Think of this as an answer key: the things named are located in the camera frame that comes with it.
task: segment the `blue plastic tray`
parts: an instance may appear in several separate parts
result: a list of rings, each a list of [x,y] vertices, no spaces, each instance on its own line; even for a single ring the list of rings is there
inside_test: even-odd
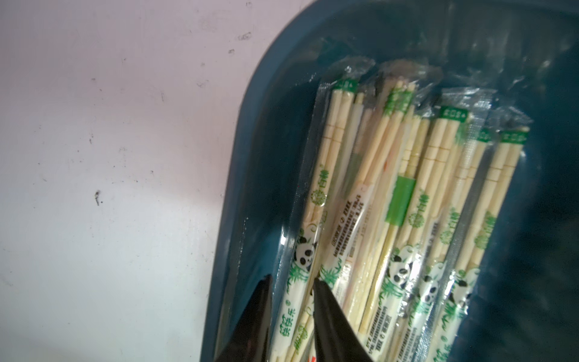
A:
[[[279,265],[301,216],[294,200],[307,192],[298,170],[317,81],[347,55],[482,70],[535,119],[449,361],[579,360],[577,12],[571,0],[319,0],[302,12],[241,106],[201,361],[227,343],[257,282],[287,272]]]

